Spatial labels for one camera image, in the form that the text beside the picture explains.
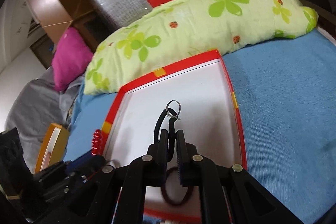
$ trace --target screw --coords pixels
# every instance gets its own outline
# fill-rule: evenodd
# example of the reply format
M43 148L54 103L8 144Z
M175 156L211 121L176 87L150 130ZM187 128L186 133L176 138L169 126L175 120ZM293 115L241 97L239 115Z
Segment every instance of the screw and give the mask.
M232 166L234 172L242 172L243 167L240 164L235 164Z
M105 173L105 174L112 172L112 170L113 170L113 166L111 166L111 165L105 165L105 166L102 168L102 171L103 171L103 173Z
M203 157L201 155L194 155L193 156L193 161L202 161Z
M153 159L153 157L151 155L142 156L143 161L151 161L152 159Z

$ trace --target magenta cushion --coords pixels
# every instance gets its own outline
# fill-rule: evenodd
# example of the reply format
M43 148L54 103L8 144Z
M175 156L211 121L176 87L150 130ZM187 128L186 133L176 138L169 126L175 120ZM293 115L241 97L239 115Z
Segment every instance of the magenta cushion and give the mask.
M69 27L57 44L52 60L56 91L64 91L78 76L83 74L93 53L85 44L78 31Z

